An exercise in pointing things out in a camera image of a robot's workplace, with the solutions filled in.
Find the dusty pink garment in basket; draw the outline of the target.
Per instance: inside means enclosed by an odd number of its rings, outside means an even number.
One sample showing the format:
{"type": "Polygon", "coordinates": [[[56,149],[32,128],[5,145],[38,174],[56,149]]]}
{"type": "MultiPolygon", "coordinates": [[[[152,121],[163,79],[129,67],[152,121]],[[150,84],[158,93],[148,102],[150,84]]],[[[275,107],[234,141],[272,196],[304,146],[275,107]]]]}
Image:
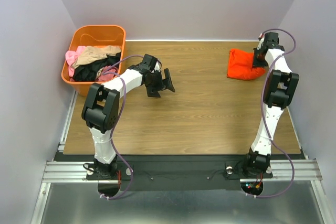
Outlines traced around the dusty pink garment in basket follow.
{"type": "Polygon", "coordinates": [[[105,66],[101,68],[96,75],[96,82],[107,82],[115,77],[115,73],[118,72],[117,67],[105,66]]]}

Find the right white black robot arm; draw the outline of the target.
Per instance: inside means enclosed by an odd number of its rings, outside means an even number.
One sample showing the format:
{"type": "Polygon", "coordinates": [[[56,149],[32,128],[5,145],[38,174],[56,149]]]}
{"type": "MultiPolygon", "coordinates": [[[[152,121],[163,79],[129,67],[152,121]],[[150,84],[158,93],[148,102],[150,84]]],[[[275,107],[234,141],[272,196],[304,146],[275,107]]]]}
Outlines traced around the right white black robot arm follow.
{"type": "Polygon", "coordinates": [[[255,140],[243,162],[243,173],[257,176],[270,173],[271,148],[284,110],[291,104],[299,75],[288,66],[285,55],[296,48],[293,35],[283,29],[269,29],[259,35],[254,48],[253,67],[268,67],[261,93],[261,121],[255,140]]]}

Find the light pink garment in basket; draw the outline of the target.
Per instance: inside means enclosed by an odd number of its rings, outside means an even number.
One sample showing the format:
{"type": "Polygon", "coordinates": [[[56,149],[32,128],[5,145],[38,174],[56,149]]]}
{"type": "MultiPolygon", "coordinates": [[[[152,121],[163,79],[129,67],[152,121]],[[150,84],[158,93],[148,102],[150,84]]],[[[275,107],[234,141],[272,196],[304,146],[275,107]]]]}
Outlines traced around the light pink garment in basket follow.
{"type": "Polygon", "coordinates": [[[72,65],[76,62],[77,58],[78,53],[76,51],[69,50],[65,53],[65,60],[68,64],[68,74],[70,78],[72,78],[74,75],[75,69],[72,65]]]}

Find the aluminium extrusion rail frame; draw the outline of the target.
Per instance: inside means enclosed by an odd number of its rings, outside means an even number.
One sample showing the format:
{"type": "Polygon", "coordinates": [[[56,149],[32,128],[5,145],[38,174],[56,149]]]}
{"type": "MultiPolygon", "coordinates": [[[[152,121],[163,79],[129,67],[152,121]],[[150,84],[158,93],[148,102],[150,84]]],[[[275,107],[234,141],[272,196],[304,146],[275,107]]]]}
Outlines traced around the aluminium extrusion rail frame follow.
{"type": "MultiPolygon", "coordinates": [[[[260,83],[188,88],[149,98],[145,88],[127,94],[113,134],[125,155],[244,155],[261,119],[260,83]]],[[[64,150],[45,166],[33,223],[325,223],[319,205],[319,166],[308,160],[288,111],[279,119],[272,178],[255,198],[240,190],[129,191],[87,180],[93,140],[81,119],[84,98],[72,106],[64,150]]]]}

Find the orange plastic laundry basket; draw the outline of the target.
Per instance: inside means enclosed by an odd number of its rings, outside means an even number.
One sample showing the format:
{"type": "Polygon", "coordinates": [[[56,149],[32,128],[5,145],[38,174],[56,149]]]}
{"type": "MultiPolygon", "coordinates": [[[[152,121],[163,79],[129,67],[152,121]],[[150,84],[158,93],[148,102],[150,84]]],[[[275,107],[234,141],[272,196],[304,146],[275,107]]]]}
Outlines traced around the orange plastic laundry basket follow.
{"type": "MultiPolygon", "coordinates": [[[[104,47],[118,46],[121,49],[120,59],[125,56],[126,32],[118,25],[87,25],[77,29],[71,40],[69,50],[76,50],[79,46],[104,47]]],[[[61,72],[63,81],[71,85],[79,95],[86,96],[92,82],[71,81],[68,73],[68,64],[65,62],[61,72]]]]}

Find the orange t shirt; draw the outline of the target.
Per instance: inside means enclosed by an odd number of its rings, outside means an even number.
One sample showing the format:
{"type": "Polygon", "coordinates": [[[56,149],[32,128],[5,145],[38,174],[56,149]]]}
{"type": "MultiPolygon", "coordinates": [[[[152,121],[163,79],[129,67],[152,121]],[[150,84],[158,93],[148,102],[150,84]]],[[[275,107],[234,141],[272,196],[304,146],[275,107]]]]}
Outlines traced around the orange t shirt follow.
{"type": "Polygon", "coordinates": [[[233,48],[229,51],[227,77],[236,80],[252,81],[262,77],[266,70],[253,66],[254,54],[233,48]]]}

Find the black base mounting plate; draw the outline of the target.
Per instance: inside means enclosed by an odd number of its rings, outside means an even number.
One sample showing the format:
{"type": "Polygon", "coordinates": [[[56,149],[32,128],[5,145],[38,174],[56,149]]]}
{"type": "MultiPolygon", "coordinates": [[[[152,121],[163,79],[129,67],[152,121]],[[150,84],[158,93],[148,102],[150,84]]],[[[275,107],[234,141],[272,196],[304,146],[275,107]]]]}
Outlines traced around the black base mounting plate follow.
{"type": "Polygon", "coordinates": [[[243,180],[272,178],[243,170],[244,155],[125,155],[111,175],[87,171],[86,179],[129,191],[240,190],[243,180]]]}

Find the beige garment in basket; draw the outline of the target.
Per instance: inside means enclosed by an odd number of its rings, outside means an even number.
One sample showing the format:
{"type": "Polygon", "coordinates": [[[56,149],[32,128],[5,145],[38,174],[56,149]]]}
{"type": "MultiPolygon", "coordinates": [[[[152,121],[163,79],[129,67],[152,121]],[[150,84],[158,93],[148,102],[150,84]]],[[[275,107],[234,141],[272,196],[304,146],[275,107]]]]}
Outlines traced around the beige garment in basket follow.
{"type": "Polygon", "coordinates": [[[78,46],[75,51],[74,62],[68,65],[76,69],[79,66],[88,65],[97,60],[107,59],[108,56],[115,56],[120,52],[121,48],[119,46],[78,46]]]}

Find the black garment in basket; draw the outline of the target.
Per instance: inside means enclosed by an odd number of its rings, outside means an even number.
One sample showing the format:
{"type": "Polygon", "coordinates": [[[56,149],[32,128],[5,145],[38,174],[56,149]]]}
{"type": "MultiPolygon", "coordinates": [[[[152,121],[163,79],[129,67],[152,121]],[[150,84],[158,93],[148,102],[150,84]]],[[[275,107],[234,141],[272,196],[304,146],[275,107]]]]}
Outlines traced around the black garment in basket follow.
{"type": "Polygon", "coordinates": [[[97,73],[106,66],[112,66],[121,59],[121,52],[115,55],[107,55],[105,59],[96,60],[87,65],[78,66],[72,78],[76,82],[94,82],[98,77],[97,73]]]}

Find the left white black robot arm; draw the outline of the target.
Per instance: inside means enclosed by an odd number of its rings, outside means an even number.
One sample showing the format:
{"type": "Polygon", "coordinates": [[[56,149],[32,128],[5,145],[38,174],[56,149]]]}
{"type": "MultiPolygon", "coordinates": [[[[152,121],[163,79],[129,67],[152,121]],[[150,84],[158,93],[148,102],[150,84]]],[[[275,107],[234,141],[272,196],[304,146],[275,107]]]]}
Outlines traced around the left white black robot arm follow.
{"type": "Polygon", "coordinates": [[[117,151],[112,135],[129,91],[144,85],[147,96],[153,98],[159,98],[163,90],[175,92],[169,69],[161,67],[158,58],[145,54],[139,64],[130,66],[111,81],[90,86],[81,114],[95,147],[93,167],[84,166],[89,173],[104,177],[117,174],[117,151]]]}

